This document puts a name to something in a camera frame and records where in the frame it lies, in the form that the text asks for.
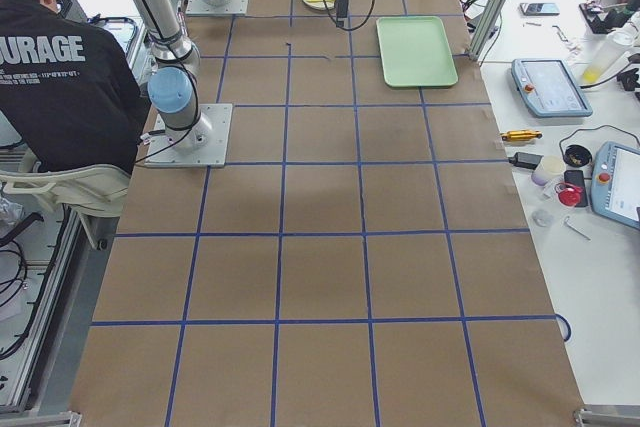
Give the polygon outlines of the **gold metal cylinder tool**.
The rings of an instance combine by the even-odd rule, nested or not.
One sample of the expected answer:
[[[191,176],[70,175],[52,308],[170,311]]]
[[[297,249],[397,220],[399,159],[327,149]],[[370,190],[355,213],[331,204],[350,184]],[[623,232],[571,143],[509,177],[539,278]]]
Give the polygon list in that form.
[[[510,130],[500,134],[503,142],[529,142],[534,139],[540,139],[543,134],[538,130]]]

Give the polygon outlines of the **red round cap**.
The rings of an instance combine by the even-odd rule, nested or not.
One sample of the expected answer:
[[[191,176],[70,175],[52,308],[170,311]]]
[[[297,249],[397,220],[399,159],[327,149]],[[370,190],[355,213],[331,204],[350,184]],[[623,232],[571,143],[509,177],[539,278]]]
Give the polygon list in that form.
[[[578,206],[582,202],[583,191],[582,187],[567,182],[561,182],[555,186],[559,202],[567,207]]]

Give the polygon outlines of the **near blue teach pendant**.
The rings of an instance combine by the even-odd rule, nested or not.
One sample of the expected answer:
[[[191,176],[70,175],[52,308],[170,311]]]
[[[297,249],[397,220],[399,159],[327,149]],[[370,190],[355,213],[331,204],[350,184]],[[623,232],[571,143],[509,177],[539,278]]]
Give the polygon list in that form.
[[[596,214],[638,230],[639,151],[604,143],[594,159],[590,197]]]

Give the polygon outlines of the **person in black hoodie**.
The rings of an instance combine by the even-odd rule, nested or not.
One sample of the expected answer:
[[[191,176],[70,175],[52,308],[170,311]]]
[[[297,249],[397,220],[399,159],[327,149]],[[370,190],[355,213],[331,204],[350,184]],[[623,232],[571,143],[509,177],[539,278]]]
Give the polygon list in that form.
[[[111,33],[57,0],[1,0],[1,111],[40,171],[132,172],[149,108]]]

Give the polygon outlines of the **light green tray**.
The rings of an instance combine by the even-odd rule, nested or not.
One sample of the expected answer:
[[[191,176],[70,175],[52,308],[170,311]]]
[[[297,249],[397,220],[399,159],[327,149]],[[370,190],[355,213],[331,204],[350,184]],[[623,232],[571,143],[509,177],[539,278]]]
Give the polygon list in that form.
[[[376,30],[388,86],[446,88],[458,82],[444,24],[438,17],[381,17]]]

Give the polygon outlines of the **white round container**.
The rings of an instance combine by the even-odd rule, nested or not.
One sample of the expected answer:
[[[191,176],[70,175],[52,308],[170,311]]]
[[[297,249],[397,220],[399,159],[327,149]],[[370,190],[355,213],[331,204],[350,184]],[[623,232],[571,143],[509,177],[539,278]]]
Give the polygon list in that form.
[[[562,178],[566,170],[566,165],[562,158],[545,155],[531,174],[531,180],[538,186],[545,186],[556,178]]]

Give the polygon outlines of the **clear bottle yellow liquid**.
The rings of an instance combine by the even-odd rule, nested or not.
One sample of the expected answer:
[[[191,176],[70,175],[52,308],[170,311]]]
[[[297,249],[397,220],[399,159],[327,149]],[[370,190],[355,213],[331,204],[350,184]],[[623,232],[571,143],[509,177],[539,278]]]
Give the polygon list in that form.
[[[582,88],[594,85],[633,46],[635,38],[635,34],[622,29],[609,33],[581,76]]]

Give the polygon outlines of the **smartphone on desk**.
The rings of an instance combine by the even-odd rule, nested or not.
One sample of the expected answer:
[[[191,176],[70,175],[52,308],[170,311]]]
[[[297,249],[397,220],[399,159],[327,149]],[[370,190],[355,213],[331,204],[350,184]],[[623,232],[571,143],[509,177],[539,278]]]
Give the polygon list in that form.
[[[559,7],[552,2],[521,3],[520,11],[526,17],[559,16]]]

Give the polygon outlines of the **blue teach pendant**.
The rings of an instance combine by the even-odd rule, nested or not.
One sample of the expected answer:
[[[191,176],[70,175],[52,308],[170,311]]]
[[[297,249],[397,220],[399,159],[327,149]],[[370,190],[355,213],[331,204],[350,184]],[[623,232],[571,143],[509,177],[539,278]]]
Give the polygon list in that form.
[[[590,197],[596,214],[638,230],[639,151],[604,143],[594,159]]]
[[[593,113],[563,60],[514,59],[511,75],[525,106],[536,117],[589,117]]]

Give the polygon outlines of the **black power adapter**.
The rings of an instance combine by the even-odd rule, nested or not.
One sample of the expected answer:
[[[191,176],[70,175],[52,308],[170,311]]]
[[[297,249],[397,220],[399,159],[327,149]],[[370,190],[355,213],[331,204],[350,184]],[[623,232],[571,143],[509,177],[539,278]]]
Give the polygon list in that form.
[[[512,166],[528,170],[535,170],[541,160],[541,155],[526,152],[516,152],[508,158],[508,161]]]

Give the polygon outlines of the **white office chair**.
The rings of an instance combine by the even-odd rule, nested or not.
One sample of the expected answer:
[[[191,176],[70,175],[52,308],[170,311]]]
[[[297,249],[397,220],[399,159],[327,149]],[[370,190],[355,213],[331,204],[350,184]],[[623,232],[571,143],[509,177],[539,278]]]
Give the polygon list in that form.
[[[130,175],[118,167],[97,164],[59,172],[36,173],[37,158],[28,150],[17,172],[1,171],[1,182],[8,194],[32,195],[45,209],[65,205],[75,211],[95,250],[108,244],[99,238],[91,218],[118,218],[123,210]]]

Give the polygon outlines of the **far blue teach pendant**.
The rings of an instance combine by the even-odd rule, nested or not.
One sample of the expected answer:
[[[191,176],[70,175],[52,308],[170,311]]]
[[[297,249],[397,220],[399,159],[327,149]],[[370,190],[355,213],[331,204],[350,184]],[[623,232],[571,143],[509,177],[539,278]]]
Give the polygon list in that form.
[[[514,59],[511,75],[525,106],[536,117],[589,117],[593,113],[563,60]]]

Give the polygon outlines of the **allen key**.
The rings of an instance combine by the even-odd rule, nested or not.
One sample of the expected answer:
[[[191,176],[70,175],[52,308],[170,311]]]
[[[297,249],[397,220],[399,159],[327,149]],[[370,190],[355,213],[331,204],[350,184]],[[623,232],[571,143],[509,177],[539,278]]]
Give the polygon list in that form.
[[[571,230],[572,232],[574,232],[577,235],[579,235],[581,238],[585,239],[586,241],[591,241],[591,237],[589,235],[587,235],[583,230],[579,229],[577,226],[575,226],[572,223],[570,216],[566,216],[564,218],[563,225],[566,228],[568,228],[569,230]]]

